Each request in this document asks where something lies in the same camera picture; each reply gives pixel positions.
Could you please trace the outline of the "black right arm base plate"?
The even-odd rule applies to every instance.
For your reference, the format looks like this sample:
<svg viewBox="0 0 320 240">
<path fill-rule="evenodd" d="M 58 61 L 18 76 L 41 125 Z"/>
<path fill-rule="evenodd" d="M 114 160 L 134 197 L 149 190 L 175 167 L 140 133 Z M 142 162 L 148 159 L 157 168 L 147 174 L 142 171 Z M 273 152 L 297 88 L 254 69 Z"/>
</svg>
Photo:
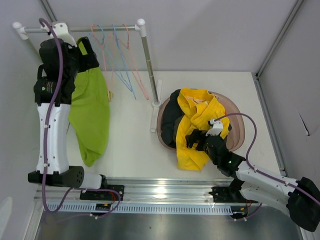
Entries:
<svg viewBox="0 0 320 240">
<path fill-rule="evenodd" d="M 239 197 L 237 191 L 227 186 L 213 186 L 208 192 L 213 197 L 214 203 L 241 203 L 242 199 Z"/>
</svg>

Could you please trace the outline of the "lime green shorts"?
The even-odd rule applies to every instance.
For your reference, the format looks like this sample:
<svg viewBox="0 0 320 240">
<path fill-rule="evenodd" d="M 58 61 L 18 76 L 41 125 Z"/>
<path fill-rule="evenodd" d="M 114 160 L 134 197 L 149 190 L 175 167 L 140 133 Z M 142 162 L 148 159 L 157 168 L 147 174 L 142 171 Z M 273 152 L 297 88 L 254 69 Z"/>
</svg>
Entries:
<svg viewBox="0 0 320 240">
<path fill-rule="evenodd" d="M 92 167 L 108 145 L 110 101 L 99 66 L 80 72 L 75 81 L 68 120 L 75 130 L 83 163 Z"/>
</svg>

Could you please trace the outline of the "pink wire hanger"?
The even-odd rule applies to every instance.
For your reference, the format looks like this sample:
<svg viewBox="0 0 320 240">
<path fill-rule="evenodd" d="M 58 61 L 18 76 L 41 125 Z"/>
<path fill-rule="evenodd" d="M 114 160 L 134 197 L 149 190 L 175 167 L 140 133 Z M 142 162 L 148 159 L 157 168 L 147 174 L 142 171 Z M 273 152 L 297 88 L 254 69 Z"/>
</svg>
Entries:
<svg viewBox="0 0 320 240">
<path fill-rule="evenodd" d="M 140 90 L 142 91 L 145 99 L 149 100 L 148 91 L 146 90 L 146 88 L 145 88 L 145 86 L 144 86 L 144 84 L 142 82 L 142 78 L 141 78 L 140 72 L 138 70 L 138 66 L 136 64 L 135 58 L 134 58 L 132 50 L 131 50 L 129 27 L 126 24 L 123 24 L 123 26 L 124 26 L 124 28 L 125 28 L 125 30 L 127 32 L 127 44 L 123 44 L 123 45 L 128 50 L 128 53 L 129 53 L 129 56 L 131 58 L 131 62 L 133 64 L 134 71 L 135 71 L 136 75 L 134 73 L 132 73 L 132 74 L 133 74 L 133 76 L 134 76 L 134 78 L 135 78 Z"/>
</svg>

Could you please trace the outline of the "blue hanger with olive shorts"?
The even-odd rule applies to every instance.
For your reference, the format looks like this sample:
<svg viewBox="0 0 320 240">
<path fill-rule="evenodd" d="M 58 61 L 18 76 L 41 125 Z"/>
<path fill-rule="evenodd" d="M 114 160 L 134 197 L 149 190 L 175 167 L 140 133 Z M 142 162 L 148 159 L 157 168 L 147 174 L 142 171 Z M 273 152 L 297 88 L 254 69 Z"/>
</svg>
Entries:
<svg viewBox="0 0 320 240">
<path fill-rule="evenodd" d="M 126 75 L 126 72 L 125 72 L 125 69 L 123 66 L 120 52 L 119 52 L 117 45 L 116 45 L 116 42 L 115 42 L 113 27 L 111 27 L 111 30 L 112 30 L 112 33 L 110 33 L 107 37 L 105 37 L 106 38 L 106 40 L 105 40 L 105 53 L 106 53 L 107 63 L 110 65 L 113 65 L 113 68 L 114 68 L 114 70 L 113 70 L 114 71 L 113 85 L 114 85 L 114 76 L 116 75 L 119 78 L 119 80 L 127 87 L 125 81 L 127 81 L 128 79 L 127 79 L 127 75 Z M 134 88 L 133 88 L 132 94 L 133 94 L 134 99 L 136 100 L 137 97 L 136 97 Z"/>
</svg>

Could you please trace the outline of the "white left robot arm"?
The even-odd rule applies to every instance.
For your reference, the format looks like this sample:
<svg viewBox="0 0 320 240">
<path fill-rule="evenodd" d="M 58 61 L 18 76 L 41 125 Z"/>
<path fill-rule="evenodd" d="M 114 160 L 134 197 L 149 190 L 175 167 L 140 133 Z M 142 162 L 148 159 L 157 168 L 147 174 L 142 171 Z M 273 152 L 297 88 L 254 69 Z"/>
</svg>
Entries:
<svg viewBox="0 0 320 240">
<path fill-rule="evenodd" d="M 72 166 L 67 157 L 67 128 L 72 93 L 78 73 L 99 66 L 88 37 L 81 37 L 76 46 L 59 39 L 45 40 L 39 49 L 42 64 L 33 87 L 40 123 L 39 158 L 35 171 L 28 173 L 33 184 L 53 187 L 91 189 L 97 200 L 108 196 L 105 177 Z"/>
</svg>

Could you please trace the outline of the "navy dark shorts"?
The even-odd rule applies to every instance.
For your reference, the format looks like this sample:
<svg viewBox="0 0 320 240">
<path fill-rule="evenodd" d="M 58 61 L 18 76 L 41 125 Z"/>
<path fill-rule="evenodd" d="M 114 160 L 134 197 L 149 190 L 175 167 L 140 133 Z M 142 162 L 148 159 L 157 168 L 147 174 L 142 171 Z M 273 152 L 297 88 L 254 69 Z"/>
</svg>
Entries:
<svg viewBox="0 0 320 240">
<path fill-rule="evenodd" d="M 181 89 L 177 89 L 171 93 L 162 112 L 162 122 L 160 124 L 160 137 L 162 141 L 167 147 L 173 149 L 177 147 L 176 135 L 178 132 L 178 126 L 184 116 L 184 112 L 178 104 L 180 92 Z"/>
</svg>

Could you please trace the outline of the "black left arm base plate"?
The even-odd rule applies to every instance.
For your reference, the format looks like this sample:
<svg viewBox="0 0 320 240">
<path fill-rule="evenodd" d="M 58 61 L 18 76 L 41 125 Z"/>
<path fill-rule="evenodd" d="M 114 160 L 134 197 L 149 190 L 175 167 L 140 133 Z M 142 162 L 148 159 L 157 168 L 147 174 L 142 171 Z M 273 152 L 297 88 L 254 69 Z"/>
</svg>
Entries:
<svg viewBox="0 0 320 240">
<path fill-rule="evenodd" d="M 120 197 L 117 196 L 115 192 L 110 191 L 86 191 L 80 193 L 80 199 L 81 200 L 88 200 L 88 201 L 118 201 L 123 200 L 124 193 L 125 193 L 125 186 L 119 185 L 119 184 L 110 184 L 107 186 L 108 190 L 113 190 L 117 192 Z"/>
</svg>

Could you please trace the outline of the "yellow shorts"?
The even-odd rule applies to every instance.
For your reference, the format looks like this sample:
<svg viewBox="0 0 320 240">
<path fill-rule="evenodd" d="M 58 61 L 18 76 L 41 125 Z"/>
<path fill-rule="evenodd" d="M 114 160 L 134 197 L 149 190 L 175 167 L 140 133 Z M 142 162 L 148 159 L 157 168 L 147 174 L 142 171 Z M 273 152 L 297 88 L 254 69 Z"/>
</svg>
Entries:
<svg viewBox="0 0 320 240">
<path fill-rule="evenodd" d="M 210 160 L 204 151 L 196 146 L 187 148 L 186 136 L 193 130 L 208 131 L 208 121 L 226 114 L 224 106 L 206 89 L 183 88 L 177 97 L 177 103 L 184 113 L 176 133 L 177 167 L 181 170 L 201 171 Z"/>
</svg>

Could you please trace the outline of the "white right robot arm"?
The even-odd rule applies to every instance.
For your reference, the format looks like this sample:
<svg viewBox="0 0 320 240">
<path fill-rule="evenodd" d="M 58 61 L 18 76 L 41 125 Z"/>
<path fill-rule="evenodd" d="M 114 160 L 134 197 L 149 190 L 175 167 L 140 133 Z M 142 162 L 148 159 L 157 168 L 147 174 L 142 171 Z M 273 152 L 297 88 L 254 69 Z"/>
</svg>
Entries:
<svg viewBox="0 0 320 240">
<path fill-rule="evenodd" d="M 187 148 L 195 147 L 223 175 L 233 178 L 228 186 L 230 201 L 266 204 L 306 231 L 316 231 L 320 223 L 320 190 L 312 180 L 307 177 L 297 180 L 250 165 L 244 157 L 229 151 L 219 135 L 196 129 L 185 139 Z"/>
</svg>

